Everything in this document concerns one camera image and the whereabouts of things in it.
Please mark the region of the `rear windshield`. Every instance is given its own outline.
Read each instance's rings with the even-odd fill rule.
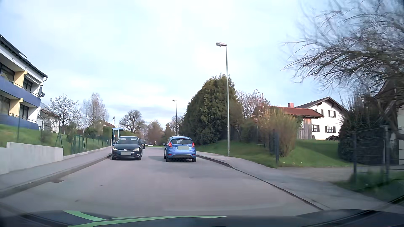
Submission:
[[[139,144],[137,138],[119,138],[117,144]]]
[[[190,139],[172,139],[172,144],[192,144],[192,140]]]

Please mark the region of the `blue balcony railing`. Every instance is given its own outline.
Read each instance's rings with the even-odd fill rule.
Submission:
[[[0,76],[0,90],[19,99],[24,99],[24,101],[34,106],[39,107],[41,105],[41,99],[38,97],[38,95],[26,91],[25,88],[12,83],[3,76]]]
[[[39,129],[39,125],[36,121],[27,118],[21,118],[14,114],[0,113],[0,124],[6,124],[10,126],[16,126],[20,128]]]

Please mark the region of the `car hood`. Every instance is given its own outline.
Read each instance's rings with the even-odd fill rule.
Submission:
[[[54,210],[25,213],[2,217],[0,226],[30,226],[35,221],[46,226],[96,227],[96,226],[138,226],[138,227],[268,227],[268,223],[277,227],[316,226],[398,226],[404,223],[404,215],[374,210],[325,210],[297,216],[132,216],[113,217],[91,212],[75,210]]]
[[[133,150],[135,148],[139,148],[139,144],[115,144],[114,148],[118,150],[123,150],[123,149],[128,149],[128,150]]]

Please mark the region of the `license plate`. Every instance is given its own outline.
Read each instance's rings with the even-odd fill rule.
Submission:
[[[177,147],[177,150],[180,150],[180,151],[187,151],[187,150],[189,150],[189,146],[178,146],[178,147]]]

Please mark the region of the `curb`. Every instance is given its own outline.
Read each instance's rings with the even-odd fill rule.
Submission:
[[[213,158],[209,158],[209,157],[206,157],[206,156],[203,156],[203,155],[199,155],[199,154],[196,154],[196,156],[199,157],[199,158],[203,158],[203,159],[212,161],[212,162],[216,162],[216,163],[218,163],[218,164],[224,165],[224,166],[226,166],[226,167],[229,167],[229,168],[232,168],[232,169],[237,170],[237,171],[239,171],[239,172],[242,172],[242,173],[244,173],[244,174],[247,174],[248,176],[254,177],[254,178],[256,178],[256,179],[258,179],[258,180],[260,180],[260,181],[263,181],[263,182],[265,182],[265,183],[267,183],[267,184],[269,184],[269,185],[274,186],[275,188],[277,188],[277,189],[279,189],[279,190],[281,190],[281,191],[286,192],[287,194],[289,194],[289,195],[291,195],[291,196],[293,196],[293,197],[295,197],[295,198],[297,198],[297,199],[300,199],[300,200],[303,201],[304,203],[306,203],[306,204],[308,204],[308,205],[311,205],[311,206],[313,206],[313,207],[315,207],[315,208],[317,208],[317,209],[319,209],[319,210],[321,210],[321,211],[323,211],[323,210],[329,210],[329,209],[330,209],[329,207],[327,207],[327,206],[325,206],[325,205],[323,205],[323,204],[319,204],[319,203],[317,203],[317,202],[316,202],[316,204],[314,204],[313,202],[309,202],[308,199],[304,199],[304,198],[302,198],[302,197],[300,197],[300,196],[295,195],[295,194],[292,193],[291,191],[288,191],[288,190],[286,190],[286,189],[284,189],[284,188],[281,188],[281,187],[276,186],[276,185],[274,185],[274,184],[272,184],[272,183],[269,183],[268,181],[263,180],[263,179],[261,179],[261,178],[258,178],[258,177],[254,176],[254,175],[251,175],[251,174],[249,174],[249,173],[246,173],[246,172],[244,172],[244,171],[241,171],[241,170],[239,170],[239,169],[236,169],[236,168],[232,167],[230,164],[228,164],[228,163],[226,163],[226,162],[222,162],[222,161],[219,161],[219,160],[216,160],[216,159],[213,159]]]
[[[103,160],[105,160],[105,159],[107,159],[109,157],[111,157],[111,154],[108,154],[105,157],[98,158],[96,160],[93,160],[91,162],[87,162],[87,163],[79,165],[79,166],[71,167],[69,169],[65,169],[65,170],[62,170],[62,171],[59,171],[59,172],[56,172],[56,173],[53,173],[53,174],[38,178],[38,179],[35,179],[33,181],[27,181],[25,183],[6,188],[6,189],[0,191],[0,199],[4,198],[4,197],[7,197],[7,196],[10,196],[10,195],[13,195],[13,194],[16,194],[16,193],[21,192],[21,191],[25,191],[27,189],[30,189],[30,188],[33,188],[33,187],[36,187],[36,186],[39,186],[39,185],[47,183],[49,181],[54,181],[56,179],[59,179],[61,177],[66,176],[66,175],[72,174],[74,172],[77,172],[79,170],[82,170],[84,168],[92,166],[94,164],[97,164],[98,162],[101,162],[101,161],[103,161]]]

